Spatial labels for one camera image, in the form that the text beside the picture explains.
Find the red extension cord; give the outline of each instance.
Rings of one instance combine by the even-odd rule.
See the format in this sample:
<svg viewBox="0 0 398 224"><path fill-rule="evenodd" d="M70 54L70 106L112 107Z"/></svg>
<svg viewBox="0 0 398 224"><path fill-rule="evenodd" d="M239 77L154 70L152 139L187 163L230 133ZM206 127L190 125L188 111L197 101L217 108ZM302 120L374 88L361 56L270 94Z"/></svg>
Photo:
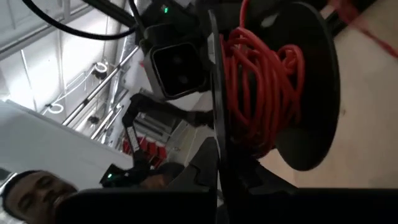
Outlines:
<svg viewBox="0 0 398 224"><path fill-rule="evenodd" d="M358 10L349 0L330 0L330 4L345 23L353 23L355 28L398 58L394 48L366 29L365 23L358 19ZM289 44L274 52L250 30L245 29L248 5L249 0L243 0L239 27L230 33L229 39L225 41L220 35L228 110L234 140L246 147L258 147L266 155L274 146L277 133L291 121L300 121L305 61L301 49L296 45ZM248 80L251 72L257 84L253 115ZM292 76L295 76L296 86L292 86L289 81ZM239 85L242 86L243 112L239 109Z"/></svg>

